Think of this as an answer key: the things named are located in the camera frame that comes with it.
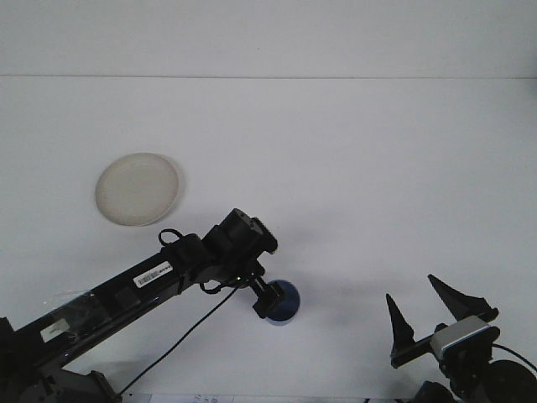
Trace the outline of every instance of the label sticker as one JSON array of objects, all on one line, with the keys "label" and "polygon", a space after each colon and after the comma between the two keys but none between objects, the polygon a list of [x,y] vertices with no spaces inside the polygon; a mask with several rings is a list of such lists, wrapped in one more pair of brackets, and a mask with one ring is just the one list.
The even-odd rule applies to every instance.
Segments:
[{"label": "label sticker", "polygon": [[57,338],[62,333],[69,330],[69,323],[62,317],[58,322],[46,327],[41,331],[41,337],[45,343],[49,342],[53,338]]},{"label": "label sticker", "polygon": [[153,267],[151,270],[146,271],[145,273],[139,275],[138,277],[134,277],[134,284],[138,288],[142,288],[145,285],[149,284],[153,280],[157,280],[159,277],[162,277],[166,273],[169,273],[172,271],[173,268],[171,267],[171,264],[168,262],[163,262],[159,264],[156,267]]}]

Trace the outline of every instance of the white wall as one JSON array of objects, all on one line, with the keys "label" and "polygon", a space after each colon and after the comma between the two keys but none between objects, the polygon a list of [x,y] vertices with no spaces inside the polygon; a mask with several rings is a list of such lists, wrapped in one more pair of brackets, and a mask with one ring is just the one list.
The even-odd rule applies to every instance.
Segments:
[{"label": "white wall", "polygon": [[535,77],[535,0],[0,3],[0,73]]}]

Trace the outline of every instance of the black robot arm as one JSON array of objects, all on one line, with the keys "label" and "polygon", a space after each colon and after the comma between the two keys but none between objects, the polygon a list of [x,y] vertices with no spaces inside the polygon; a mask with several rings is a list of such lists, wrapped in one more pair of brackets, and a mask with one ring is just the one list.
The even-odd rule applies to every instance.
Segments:
[{"label": "black robot arm", "polygon": [[[429,275],[440,298],[457,320],[436,326],[430,336],[416,342],[414,330],[405,321],[390,295],[386,295],[394,331],[391,362],[394,368],[425,353],[432,353],[451,390],[468,403],[537,403],[537,379],[523,365],[493,359],[497,327],[488,324],[498,316],[484,298],[466,296]],[[413,403],[452,403],[451,392],[438,383],[425,382]]]},{"label": "black robot arm", "polygon": [[102,374],[75,374],[69,362],[194,284],[252,286],[254,309],[266,317],[284,298],[266,284],[258,262],[278,244],[256,218],[234,209],[203,238],[181,235],[145,261],[14,331],[0,318],[0,403],[111,403],[121,401]]}]

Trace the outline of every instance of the black cable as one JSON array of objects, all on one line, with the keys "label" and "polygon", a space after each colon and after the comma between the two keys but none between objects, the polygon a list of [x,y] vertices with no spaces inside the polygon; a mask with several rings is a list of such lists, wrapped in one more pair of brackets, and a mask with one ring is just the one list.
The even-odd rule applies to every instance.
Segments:
[{"label": "black cable", "polygon": [[535,365],[533,365],[528,359],[525,359],[522,355],[520,355],[516,351],[513,351],[511,348],[507,348],[505,346],[502,346],[501,344],[493,344],[493,347],[499,348],[501,350],[507,351],[508,353],[511,353],[515,357],[517,357],[517,358],[521,359],[522,361],[524,361],[529,367],[531,367],[531,369],[533,371],[537,372],[537,367]]},{"label": "black cable", "polygon": [[174,351],[175,348],[179,346],[183,342],[183,340],[185,340],[186,337],[194,331],[194,329],[200,326],[210,315],[212,315],[218,308],[224,305],[227,302],[227,300],[229,300],[233,296],[233,294],[237,292],[237,290],[238,290],[238,287],[234,288],[233,291],[230,292],[226,298],[224,298],[221,302],[219,302],[218,305],[212,308],[204,317],[202,317],[202,319],[200,319],[193,327],[191,327],[183,335],[183,337],[180,338],[179,341],[176,344],[174,344],[166,353],[164,353],[159,359],[157,359],[154,363],[152,363],[146,369],[144,369],[136,378],[134,378],[127,386],[125,386],[123,390],[117,394],[117,396],[121,396],[123,393],[125,393],[125,391],[128,390],[128,388],[130,388],[132,385],[138,382],[139,379],[142,378],[144,375],[146,375],[155,365],[157,365],[158,363],[160,363],[160,361],[168,357],[171,354],[171,352]]}]

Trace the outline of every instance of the paper plate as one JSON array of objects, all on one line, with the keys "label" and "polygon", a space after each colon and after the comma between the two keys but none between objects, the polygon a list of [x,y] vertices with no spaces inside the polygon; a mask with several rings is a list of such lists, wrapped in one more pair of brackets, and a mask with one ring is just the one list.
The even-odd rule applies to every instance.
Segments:
[{"label": "paper plate", "polygon": [[139,153],[115,161],[102,173],[95,198],[104,217],[137,227],[159,220],[173,206],[178,190],[179,178],[168,160]]}]

